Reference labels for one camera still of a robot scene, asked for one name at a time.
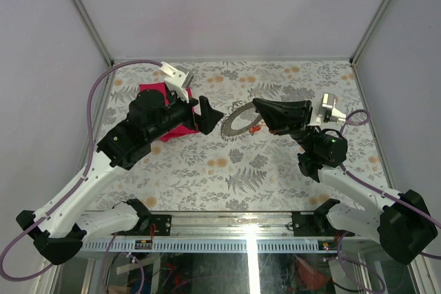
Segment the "large metal keyring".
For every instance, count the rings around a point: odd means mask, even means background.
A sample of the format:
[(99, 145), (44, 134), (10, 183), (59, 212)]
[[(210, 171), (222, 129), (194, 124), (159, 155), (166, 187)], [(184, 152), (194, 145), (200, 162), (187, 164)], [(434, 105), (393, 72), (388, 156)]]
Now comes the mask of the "large metal keyring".
[(220, 136), (225, 141), (240, 140), (262, 123), (262, 117), (252, 102), (236, 101), (222, 120)]

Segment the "red key tag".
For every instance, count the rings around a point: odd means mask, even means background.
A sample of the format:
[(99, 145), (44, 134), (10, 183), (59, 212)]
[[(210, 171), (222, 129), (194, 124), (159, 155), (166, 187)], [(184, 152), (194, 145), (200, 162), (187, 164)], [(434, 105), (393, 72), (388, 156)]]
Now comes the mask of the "red key tag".
[(256, 126), (253, 126), (252, 128), (249, 129), (249, 133), (251, 135), (254, 135), (256, 132), (259, 132), (260, 130), (261, 130), (261, 126), (256, 125)]

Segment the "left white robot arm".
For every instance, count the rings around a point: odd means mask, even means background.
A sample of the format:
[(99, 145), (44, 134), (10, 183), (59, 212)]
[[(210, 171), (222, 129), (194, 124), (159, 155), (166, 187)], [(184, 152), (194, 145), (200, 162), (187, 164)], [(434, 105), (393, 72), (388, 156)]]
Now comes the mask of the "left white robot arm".
[(208, 135), (222, 117), (204, 96), (182, 101), (175, 93), (139, 92), (126, 119), (99, 141), (84, 169), (43, 207), (22, 211), (17, 223), (53, 265), (66, 263), (84, 244), (106, 235), (149, 232), (151, 213), (137, 198), (95, 215), (84, 212), (102, 190), (151, 152), (154, 141), (180, 125)]

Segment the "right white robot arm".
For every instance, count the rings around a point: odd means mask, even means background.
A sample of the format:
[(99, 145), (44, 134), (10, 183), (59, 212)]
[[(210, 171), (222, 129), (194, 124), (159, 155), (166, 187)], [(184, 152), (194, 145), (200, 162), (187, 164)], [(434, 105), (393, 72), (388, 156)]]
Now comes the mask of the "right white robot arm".
[(348, 142), (342, 132), (323, 129), (326, 123), (352, 124), (336, 107), (336, 97), (325, 93), (319, 103), (268, 101), (252, 103), (273, 135), (289, 135), (302, 148), (298, 166), (302, 175), (327, 185), (358, 203), (354, 209), (341, 202), (326, 202), (316, 209), (314, 226), (322, 235), (348, 231), (377, 242), (396, 262), (410, 264), (438, 236), (440, 223), (429, 214), (423, 197), (377, 186), (351, 173), (343, 163)]

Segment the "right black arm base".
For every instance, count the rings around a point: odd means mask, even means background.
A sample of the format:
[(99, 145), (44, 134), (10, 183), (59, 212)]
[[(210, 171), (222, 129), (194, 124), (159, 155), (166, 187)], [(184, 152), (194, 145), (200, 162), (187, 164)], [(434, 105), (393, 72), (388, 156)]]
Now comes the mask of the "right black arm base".
[(327, 214), (339, 200), (330, 198), (313, 211), (292, 211), (292, 232), (295, 237), (330, 237), (338, 232), (327, 219)]

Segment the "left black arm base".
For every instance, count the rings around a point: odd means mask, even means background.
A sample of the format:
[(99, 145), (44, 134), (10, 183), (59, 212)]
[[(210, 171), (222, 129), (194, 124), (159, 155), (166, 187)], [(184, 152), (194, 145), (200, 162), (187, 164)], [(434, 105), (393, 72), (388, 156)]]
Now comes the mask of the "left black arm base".
[(170, 214), (153, 214), (139, 199), (129, 199), (125, 203), (131, 206), (139, 217), (132, 229), (124, 231), (125, 235), (170, 236)]

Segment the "magenta cloth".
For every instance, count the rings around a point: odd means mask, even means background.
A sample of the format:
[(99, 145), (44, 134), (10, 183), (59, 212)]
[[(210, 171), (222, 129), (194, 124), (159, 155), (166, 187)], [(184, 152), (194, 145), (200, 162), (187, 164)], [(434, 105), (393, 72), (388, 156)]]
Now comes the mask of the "magenta cloth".
[[(140, 84), (139, 85), (139, 91), (143, 92), (145, 90), (156, 90), (159, 91), (165, 99), (165, 104), (169, 105), (169, 101), (167, 100), (167, 92), (166, 92), (166, 85), (165, 83), (153, 83), (153, 84)], [(190, 134), (197, 134), (198, 132), (195, 129), (188, 129), (184, 125), (179, 125), (178, 127), (175, 127), (165, 135), (161, 136), (159, 138), (160, 141), (166, 143), (167, 141), (173, 139), (173, 138), (180, 138), (182, 136), (190, 135)]]

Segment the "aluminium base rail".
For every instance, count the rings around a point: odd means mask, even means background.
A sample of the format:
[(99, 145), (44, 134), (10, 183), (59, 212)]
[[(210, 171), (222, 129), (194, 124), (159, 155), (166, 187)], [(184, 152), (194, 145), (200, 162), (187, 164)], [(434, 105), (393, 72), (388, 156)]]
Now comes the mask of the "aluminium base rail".
[(338, 207), (332, 214), (331, 225), (338, 230), (333, 237), (295, 237), (293, 235), (291, 212), (213, 212), (213, 211), (176, 211), (154, 212), (153, 214), (170, 214), (172, 228), (170, 236), (125, 235), (121, 225), (116, 230), (120, 236), (139, 237), (144, 240), (152, 238), (245, 238), (255, 234), (260, 238), (334, 238), (348, 231), (352, 236), (374, 239), (378, 237), (377, 228), (380, 216), (371, 215), (364, 210)]

